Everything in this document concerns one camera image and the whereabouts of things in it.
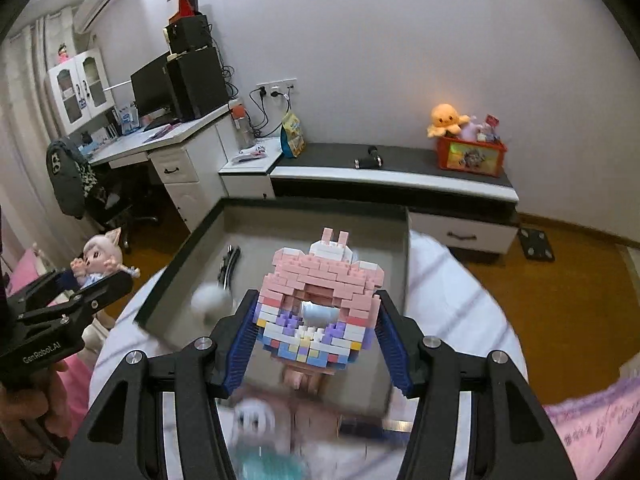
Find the person left hand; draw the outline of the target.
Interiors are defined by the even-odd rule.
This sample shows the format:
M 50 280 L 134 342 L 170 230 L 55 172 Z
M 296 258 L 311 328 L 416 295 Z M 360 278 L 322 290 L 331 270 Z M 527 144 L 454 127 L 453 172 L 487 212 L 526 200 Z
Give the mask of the person left hand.
M 1 432 L 18 455 L 40 458 L 47 453 L 46 447 L 23 426 L 22 420 L 44 417 L 44 426 L 51 434 L 62 438 L 70 434 L 72 420 L 60 377 L 66 370 L 65 361 L 52 365 L 43 387 L 14 392 L 1 387 Z

